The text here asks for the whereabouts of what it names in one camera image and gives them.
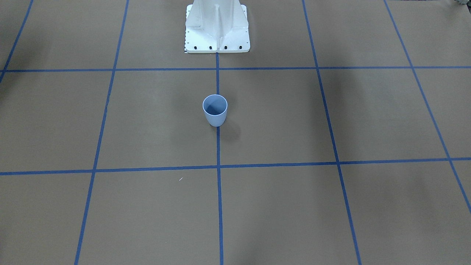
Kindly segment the blue plastic cup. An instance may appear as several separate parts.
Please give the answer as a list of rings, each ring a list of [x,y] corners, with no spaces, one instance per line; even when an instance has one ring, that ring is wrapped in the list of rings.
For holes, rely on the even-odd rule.
[[[211,126],[220,127],[225,123],[228,110],[228,102],[225,97],[218,94],[207,96],[202,102],[202,109]]]

